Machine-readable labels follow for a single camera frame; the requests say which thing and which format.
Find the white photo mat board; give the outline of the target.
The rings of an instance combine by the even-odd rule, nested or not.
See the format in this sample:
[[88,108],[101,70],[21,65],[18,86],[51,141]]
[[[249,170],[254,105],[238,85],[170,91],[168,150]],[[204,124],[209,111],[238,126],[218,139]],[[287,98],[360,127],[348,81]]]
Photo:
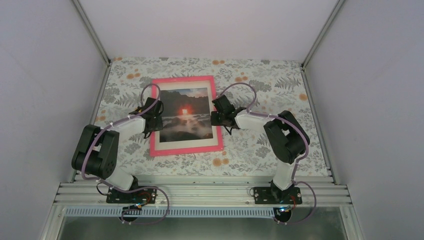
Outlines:
[[[174,89],[192,89],[192,88],[207,88],[208,89],[208,98],[209,98],[209,106],[211,111],[213,111],[212,99],[213,93],[211,90],[211,84],[209,81],[188,81],[188,82],[163,82],[157,84],[160,88],[160,92],[162,90],[174,90]],[[220,139],[217,128],[212,126],[213,138],[211,139],[203,139],[203,140],[188,140],[188,141],[175,141],[175,142],[159,142],[159,131],[154,133],[155,142],[154,149],[156,151],[162,150],[170,150],[174,151],[177,149],[191,149],[198,147],[210,147],[217,146],[218,140]]]

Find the sunset photo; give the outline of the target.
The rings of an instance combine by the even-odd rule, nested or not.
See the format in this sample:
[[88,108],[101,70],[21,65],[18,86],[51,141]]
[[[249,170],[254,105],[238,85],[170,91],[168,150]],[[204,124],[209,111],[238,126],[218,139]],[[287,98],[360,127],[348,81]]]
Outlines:
[[163,129],[158,134],[160,143],[214,137],[206,87],[162,90],[160,100],[163,103]]

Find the pink picture frame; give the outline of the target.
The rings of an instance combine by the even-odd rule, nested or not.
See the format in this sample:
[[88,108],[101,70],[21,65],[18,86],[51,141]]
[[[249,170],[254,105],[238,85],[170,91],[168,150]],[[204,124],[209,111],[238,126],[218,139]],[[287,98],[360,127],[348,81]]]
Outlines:
[[[212,94],[213,94],[212,100],[214,100],[216,98],[217,94],[216,94],[215,81],[214,81],[214,77],[212,75],[157,78],[157,79],[154,79],[152,81],[156,86],[152,88],[150,95],[151,95],[151,97],[159,98],[159,100],[160,100],[161,89],[158,86],[158,83],[192,82],[192,81],[209,81],[210,85],[211,85],[211,91],[212,91]],[[224,148],[222,131],[221,131],[220,127],[217,127],[217,126],[213,126],[213,127],[217,128],[217,134],[220,137],[220,139],[218,140],[218,145],[206,146],[206,147],[183,148],[183,149],[176,149],[176,150],[155,150],[155,132],[156,132],[155,131],[155,132],[152,133],[152,135],[149,138],[150,139],[150,155],[152,157],[159,157],[159,156],[170,156],[170,155],[182,155],[182,154],[193,154],[193,153],[205,153],[205,152],[221,151]]]

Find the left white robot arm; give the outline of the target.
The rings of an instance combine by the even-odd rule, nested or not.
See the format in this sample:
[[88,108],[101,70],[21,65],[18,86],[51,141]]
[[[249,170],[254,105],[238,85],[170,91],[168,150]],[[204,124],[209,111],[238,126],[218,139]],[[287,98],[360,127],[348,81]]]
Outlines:
[[148,97],[145,105],[106,127],[86,125],[71,160],[72,168],[85,180],[99,181],[119,191],[124,201],[134,202],[139,197],[138,179],[117,166],[119,146],[135,134],[147,139],[162,130],[163,111],[162,101]]

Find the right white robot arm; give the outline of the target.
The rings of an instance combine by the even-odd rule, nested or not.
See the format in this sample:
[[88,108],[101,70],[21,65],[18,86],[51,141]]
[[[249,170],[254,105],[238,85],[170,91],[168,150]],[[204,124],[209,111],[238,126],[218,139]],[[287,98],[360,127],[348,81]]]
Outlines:
[[270,195],[274,202],[284,203],[294,191],[295,172],[300,156],[309,151],[310,139],[294,115],[285,110],[278,115],[256,113],[246,107],[235,108],[225,95],[212,101],[213,126],[221,126],[231,134],[233,129],[252,130],[264,134],[278,159],[277,169],[270,182]]

